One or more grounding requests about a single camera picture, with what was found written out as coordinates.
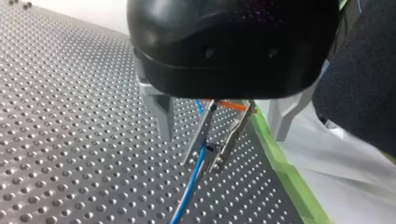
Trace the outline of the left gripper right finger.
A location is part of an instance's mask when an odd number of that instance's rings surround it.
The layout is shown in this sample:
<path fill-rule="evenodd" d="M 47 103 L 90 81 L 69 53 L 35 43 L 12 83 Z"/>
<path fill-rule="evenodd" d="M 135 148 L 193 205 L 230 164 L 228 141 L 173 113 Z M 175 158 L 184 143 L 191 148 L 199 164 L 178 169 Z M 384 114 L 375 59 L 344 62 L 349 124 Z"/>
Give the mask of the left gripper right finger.
<path fill-rule="evenodd" d="M 267 121 L 274 141 L 286 140 L 293 119 L 311 102 L 317 84 L 318 79 L 304 91 L 270 101 Z"/>

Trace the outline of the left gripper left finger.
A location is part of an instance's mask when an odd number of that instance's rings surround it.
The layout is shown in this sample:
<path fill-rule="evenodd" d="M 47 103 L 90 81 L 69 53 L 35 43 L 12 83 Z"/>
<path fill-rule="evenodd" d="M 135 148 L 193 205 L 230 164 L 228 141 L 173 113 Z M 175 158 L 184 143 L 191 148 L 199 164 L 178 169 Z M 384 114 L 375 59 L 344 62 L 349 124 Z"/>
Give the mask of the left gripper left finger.
<path fill-rule="evenodd" d="M 174 129 L 173 98 L 149 83 L 143 63 L 138 58 L 135 59 L 135 73 L 144 105 L 157 120 L 161 139 L 171 141 Z"/>

